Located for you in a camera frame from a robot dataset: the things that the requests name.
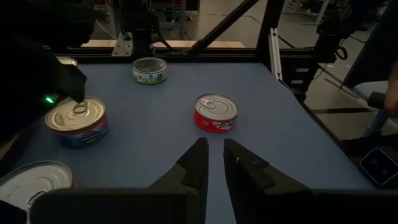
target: gloved hand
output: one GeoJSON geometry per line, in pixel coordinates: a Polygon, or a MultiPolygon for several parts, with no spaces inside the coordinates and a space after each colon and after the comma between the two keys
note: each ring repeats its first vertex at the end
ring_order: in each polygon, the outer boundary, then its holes
{"type": "Polygon", "coordinates": [[[398,118],[398,62],[392,68],[384,107],[393,118],[398,118]]]}
{"type": "Polygon", "coordinates": [[[384,107],[390,112],[393,118],[398,118],[398,80],[390,82],[384,107]]]}

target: blue tin can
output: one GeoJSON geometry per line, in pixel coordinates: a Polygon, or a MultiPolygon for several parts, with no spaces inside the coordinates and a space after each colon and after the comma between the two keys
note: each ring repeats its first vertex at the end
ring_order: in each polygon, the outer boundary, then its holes
{"type": "Polygon", "coordinates": [[[80,104],[65,100],[46,114],[45,122],[61,144],[71,148],[97,143],[108,132],[105,104],[95,97],[86,97],[80,104]]]}

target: blue table surface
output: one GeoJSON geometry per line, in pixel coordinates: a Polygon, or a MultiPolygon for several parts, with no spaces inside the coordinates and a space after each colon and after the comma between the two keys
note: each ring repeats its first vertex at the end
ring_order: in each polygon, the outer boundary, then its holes
{"type": "Polygon", "coordinates": [[[233,138],[301,183],[320,189],[373,189],[293,94],[259,63],[170,63],[169,79],[140,85],[130,64],[79,65],[86,95],[106,103],[109,133],[80,150],[59,145],[41,122],[17,165],[55,160],[71,168],[79,187],[147,187],[199,138],[210,145],[206,222],[234,223],[224,176],[223,139],[233,138]],[[240,112],[228,133],[193,122],[195,99],[222,93],[240,112]]]}

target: tin can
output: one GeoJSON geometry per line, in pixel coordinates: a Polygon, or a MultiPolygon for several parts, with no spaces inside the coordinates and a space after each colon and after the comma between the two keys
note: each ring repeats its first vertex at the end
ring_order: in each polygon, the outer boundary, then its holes
{"type": "Polygon", "coordinates": [[[209,93],[195,102],[194,120],[197,126],[212,133],[224,133],[235,124],[238,104],[228,96],[209,93]]]}
{"type": "Polygon", "coordinates": [[[132,63],[135,81],[141,84],[156,85],[167,79],[167,63],[155,57],[145,57],[132,63]]]}
{"type": "Polygon", "coordinates": [[[74,187],[72,172],[60,162],[40,161],[0,179],[0,200],[29,212],[34,200],[55,189],[74,187]]]}
{"type": "Polygon", "coordinates": [[[45,115],[45,123],[66,147],[90,146],[108,131],[105,104],[98,98],[86,97],[78,104],[65,100],[45,115]]]}

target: black diagonal bar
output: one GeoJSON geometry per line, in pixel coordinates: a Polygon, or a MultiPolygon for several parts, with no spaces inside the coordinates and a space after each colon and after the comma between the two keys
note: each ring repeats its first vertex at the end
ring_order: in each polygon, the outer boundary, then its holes
{"type": "Polygon", "coordinates": [[[206,49],[213,41],[215,41],[224,31],[234,24],[243,14],[255,5],[259,0],[245,0],[233,12],[231,12],[224,20],[222,20],[212,31],[210,31],[203,39],[198,40],[192,48],[187,52],[190,57],[196,57],[200,52],[206,49]]]}

